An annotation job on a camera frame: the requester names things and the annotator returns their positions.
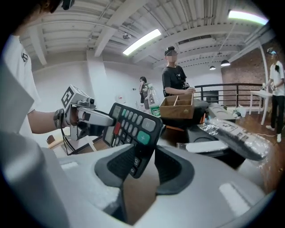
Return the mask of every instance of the person in white t-shirt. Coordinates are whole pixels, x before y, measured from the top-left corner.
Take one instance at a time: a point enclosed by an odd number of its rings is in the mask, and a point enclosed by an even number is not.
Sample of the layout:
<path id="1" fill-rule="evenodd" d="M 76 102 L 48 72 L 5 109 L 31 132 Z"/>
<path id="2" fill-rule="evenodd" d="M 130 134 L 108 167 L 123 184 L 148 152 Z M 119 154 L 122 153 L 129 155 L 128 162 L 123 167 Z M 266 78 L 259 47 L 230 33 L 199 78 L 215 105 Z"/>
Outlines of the person in white t-shirt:
<path id="1" fill-rule="evenodd" d="M 270 67 L 270 79 L 265 87 L 271 85 L 273 96 L 271 125 L 267 125 L 266 128 L 272 131 L 275 130 L 277 107 L 279 107 L 279 114 L 277 118 L 277 142 L 280 143 L 285 103 L 284 68 L 282 63 L 280 63 L 278 60 L 276 51 L 270 50 L 268 53 L 272 56 L 273 64 Z"/>
<path id="2" fill-rule="evenodd" d="M 27 25 L 30 22 L 43 17 L 47 13 L 53 13 L 60 2 L 60 0 L 39 1 L 39 4 L 35 6 L 35 8 L 26 18 L 24 18 L 23 23 L 10 36 L 3 51 L 2 57 L 12 75 L 34 99 L 34 103 L 27 113 L 27 116 L 19 132 L 22 136 L 29 138 L 33 138 L 32 133 L 43 134 L 69 126 L 65 118 L 63 118 L 62 124 L 59 120 L 60 116 L 63 113 L 62 109 L 50 113 L 39 112 L 35 110 L 36 106 L 40 102 L 40 99 L 33 80 L 31 59 L 19 40 L 19 36 L 25 32 Z M 76 110 L 72 111 L 70 122 L 73 125 L 77 124 Z"/>

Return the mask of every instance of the black calculator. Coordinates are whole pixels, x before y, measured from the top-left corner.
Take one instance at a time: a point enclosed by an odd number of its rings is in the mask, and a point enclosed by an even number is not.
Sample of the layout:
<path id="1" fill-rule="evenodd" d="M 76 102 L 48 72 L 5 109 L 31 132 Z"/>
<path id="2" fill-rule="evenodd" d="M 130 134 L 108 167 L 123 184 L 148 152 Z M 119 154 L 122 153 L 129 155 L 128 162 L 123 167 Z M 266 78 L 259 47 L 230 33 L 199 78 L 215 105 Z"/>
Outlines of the black calculator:
<path id="1" fill-rule="evenodd" d="M 115 119 L 115 125 L 104 129 L 103 141 L 110 147 L 135 145 L 135 160 L 130 174 L 134 178 L 139 178 L 159 139 L 162 120 L 118 103 L 113 104 L 109 116 Z"/>

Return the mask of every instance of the railing post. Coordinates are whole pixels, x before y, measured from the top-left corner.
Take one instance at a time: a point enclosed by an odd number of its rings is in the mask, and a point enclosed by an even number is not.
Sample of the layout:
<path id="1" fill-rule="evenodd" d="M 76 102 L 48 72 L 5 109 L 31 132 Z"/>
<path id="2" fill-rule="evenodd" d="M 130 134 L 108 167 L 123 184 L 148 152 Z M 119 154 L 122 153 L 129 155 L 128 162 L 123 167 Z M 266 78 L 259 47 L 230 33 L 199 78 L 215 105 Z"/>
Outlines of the railing post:
<path id="1" fill-rule="evenodd" d="M 236 85 L 236 108 L 239 106 L 239 86 Z"/>
<path id="2" fill-rule="evenodd" d="M 204 96 L 203 96 L 203 87 L 201 87 L 201 101 L 204 100 Z"/>

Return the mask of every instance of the man in black t-shirt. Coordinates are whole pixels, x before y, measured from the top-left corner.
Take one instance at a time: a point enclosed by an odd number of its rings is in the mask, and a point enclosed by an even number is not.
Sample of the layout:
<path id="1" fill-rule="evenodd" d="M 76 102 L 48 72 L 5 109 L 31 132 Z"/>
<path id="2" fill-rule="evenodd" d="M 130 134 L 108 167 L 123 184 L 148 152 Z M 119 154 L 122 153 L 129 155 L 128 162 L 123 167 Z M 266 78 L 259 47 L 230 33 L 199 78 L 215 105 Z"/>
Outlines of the man in black t-shirt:
<path id="1" fill-rule="evenodd" d="M 174 47 L 168 47 L 164 55 L 167 60 L 167 66 L 163 69 L 162 74 L 164 96 L 194 93 L 194 88 L 185 89 L 184 87 L 186 75 L 181 66 L 175 65 L 177 52 Z"/>

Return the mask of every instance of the black t-shirt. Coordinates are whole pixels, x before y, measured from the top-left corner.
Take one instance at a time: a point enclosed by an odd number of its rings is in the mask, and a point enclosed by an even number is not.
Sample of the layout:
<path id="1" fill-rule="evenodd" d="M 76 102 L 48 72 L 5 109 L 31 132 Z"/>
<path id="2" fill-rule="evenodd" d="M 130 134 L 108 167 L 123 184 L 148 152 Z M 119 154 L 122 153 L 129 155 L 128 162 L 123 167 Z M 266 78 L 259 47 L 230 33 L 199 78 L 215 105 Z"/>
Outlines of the black t-shirt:
<path id="1" fill-rule="evenodd" d="M 186 75 L 181 66 L 165 67 L 162 72 L 163 88 L 171 87 L 178 90 L 183 90 L 183 85 L 186 80 Z"/>

